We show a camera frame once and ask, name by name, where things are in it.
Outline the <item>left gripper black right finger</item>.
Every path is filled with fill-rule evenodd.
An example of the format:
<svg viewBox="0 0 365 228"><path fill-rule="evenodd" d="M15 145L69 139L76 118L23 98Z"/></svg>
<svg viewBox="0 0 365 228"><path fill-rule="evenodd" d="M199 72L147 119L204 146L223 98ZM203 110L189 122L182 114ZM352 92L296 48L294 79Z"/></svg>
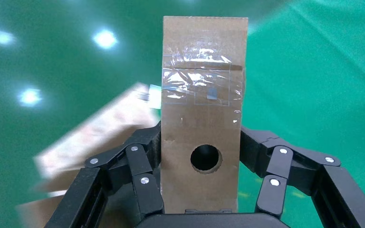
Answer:
<svg viewBox="0 0 365 228"><path fill-rule="evenodd" d="M365 194L338 158L294 146L271 131L241 127L240 161L312 198L325 228L365 228Z"/></svg>

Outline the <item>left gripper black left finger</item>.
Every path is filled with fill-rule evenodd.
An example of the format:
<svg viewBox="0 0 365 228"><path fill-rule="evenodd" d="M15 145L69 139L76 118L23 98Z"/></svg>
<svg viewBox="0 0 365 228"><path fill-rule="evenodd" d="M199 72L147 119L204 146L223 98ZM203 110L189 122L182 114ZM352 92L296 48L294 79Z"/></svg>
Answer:
<svg viewBox="0 0 365 228"><path fill-rule="evenodd" d="M136 130L123 144L94 155L73 180L47 228L97 228L108 197L131 183L141 220L164 213L153 175L161 161L161 124Z"/></svg>

